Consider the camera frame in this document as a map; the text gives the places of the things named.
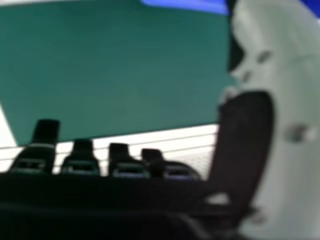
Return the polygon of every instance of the green surface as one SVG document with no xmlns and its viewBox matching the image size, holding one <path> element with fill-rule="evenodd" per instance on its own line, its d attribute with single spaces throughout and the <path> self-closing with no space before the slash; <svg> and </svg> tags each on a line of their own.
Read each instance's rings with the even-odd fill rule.
<svg viewBox="0 0 320 240">
<path fill-rule="evenodd" d="M 38 119 L 60 140 L 209 124 L 226 73 L 224 16 L 137 0 L 0 9 L 0 100 L 19 144 Z"/>
</svg>

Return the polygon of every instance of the blue object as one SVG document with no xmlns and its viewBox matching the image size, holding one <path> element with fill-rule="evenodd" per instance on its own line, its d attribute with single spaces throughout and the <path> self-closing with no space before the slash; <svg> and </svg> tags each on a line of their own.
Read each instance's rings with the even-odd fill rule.
<svg viewBox="0 0 320 240">
<path fill-rule="evenodd" d="M 189 9 L 201 12 L 227 15 L 225 0 L 141 0 L 144 4 L 154 7 Z"/>
</svg>

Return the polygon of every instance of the white robotic arm casing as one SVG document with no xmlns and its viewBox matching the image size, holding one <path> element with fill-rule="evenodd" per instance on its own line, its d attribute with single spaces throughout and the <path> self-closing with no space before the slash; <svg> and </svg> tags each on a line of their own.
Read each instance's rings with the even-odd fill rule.
<svg viewBox="0 0 320 240">
<path fill-rule="evenodd" d="M 319 238 L 319 24 L 298 0 L 239 0 L 231 21 L 245 52 L 231 74 L 241 92 L 269 93 L 275 111 L 268 163 L 252 203 L 267 221 L 246 221 L 241 231 L 266 239 Z"/>
</svg>

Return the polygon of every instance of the black mechanical part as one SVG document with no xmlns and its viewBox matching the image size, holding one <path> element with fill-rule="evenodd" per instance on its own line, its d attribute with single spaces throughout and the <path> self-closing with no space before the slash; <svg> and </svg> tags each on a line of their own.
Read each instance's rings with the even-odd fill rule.
<svg viewBox="0 0 320 240">
<path fill-rule="evenodd" d="M 238 41 L 235 39 L 232 31 L 232 18 L 234 16 L 234 10 L 237 5 L 238 0 L 226 0 L 226 5 L 229 10 L 228 24 L 229 24 L 229 62 L 227 70 L 232 72 L 245 58 L 245 51 L 239 45 Z"/>
<path fill-rule="evenodd" d="M 209 175 L 233 202 L 234 228 L 248 212 L 267 163 L 274 130 L 268 93 L 248 92 L 220 108 L 219 132 Z"/>
<path fill-rule="evenodd" d="M 100 176 L 99 162 L 90 139 L 76 139 L 72 152 L 62 164 L 60 174 Z"/>
<path fill-rule="evenodd" d="M 14 159 L 10 173 L 51 174 L 56 156 L 60 122 L 43 119 L 36 124 L 32 141 Z"/>
<path fill-rule="evenodd" d="M 124 143 L 111 143 L 109 146 L 110 177 L 150 178 L 150 172 L 142 161 L 135 160 L 129 154 L 129 146 Z"/>
<path fill-rule="evenodd" d="M 142 160 L 149 166 L 152 177 L 172 180 L 200 180 L 200 175 L 190 166 L 177 162 L 166 161 L 158 149 L 142 149 Z"/>
</svg>

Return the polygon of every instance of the green board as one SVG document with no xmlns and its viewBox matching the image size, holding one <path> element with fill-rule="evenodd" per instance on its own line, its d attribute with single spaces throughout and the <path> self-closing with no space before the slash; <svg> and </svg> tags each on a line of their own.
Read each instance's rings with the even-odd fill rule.
<svg viewBox="0 0 320 240">
<path fill-rule="evenodd" d="M 19 144 L 38 119 L 60 140 L 217 120 L 226 72 L 224 16 L 138 0 L 0 8 L 0 100 Z"/>
</svg>

